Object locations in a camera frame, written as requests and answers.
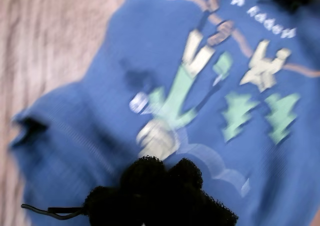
cartoon character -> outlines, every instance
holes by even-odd
[[[240,81],[240,85],[251,82],[258,86],[260,92],[271,88],[275,83],[274,74],[278,72],[291,54],[287,48],[282,48],[276,53],[275,59],[266,58],[266,51],[270,41],[263,40],[259,43],[250,62],[250,70]]]

tree graphic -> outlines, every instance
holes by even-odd
[[[250,98],[250,94],[238,95],[235,92],[225,96],[228,109],[222,114],[227,121],[227,127],[223,129],[226,142],[236,137],[242,131],[240,126],[251,118],[249,110],[256,107],[259,102],[250,101]]]
[[[266,98],[265,102],[269,105],[271,113],[266,116],[267,121],[273,127],[273,131],[269,134],[275,144],[288,136],[287,127],[297,117],[292,113],[292,109],[299,100],[297,93],[281,98],[278,93],[272,94]]]

blue sweatshirt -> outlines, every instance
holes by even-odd
[[[320,0],[294,14],[273,0],[126,0],[83,79],[14,118],[23,201],[81,206],[143,155],[168,167],[187,157],[238,226],[309,225],[320,202],[319,25]]]

floor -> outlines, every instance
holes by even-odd
[[[0,225],[26,226],[23,179],[7,151],[11,117],[80,78],[123,0],[0,0]],[[320,213],[312,223],[320,226]]]

black cord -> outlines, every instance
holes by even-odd
[[[38,209],[38,208],[30,206],[28,204],[22,204],[21,207],[25,208],[25,209],[29,209],[29,210],[36,212],[36,213],[39,213],[39,214],[54,217],[59,220],[67,220],[67,219],[76,217],[76,216],[83,213],[82,207],[70,207],[70,208],[50,207],[50,208],[48,208],[48,211]],[[70,213],[70,214],[68,214],[66,216],[61,216],[61,215],[58,215],[57,213]]]

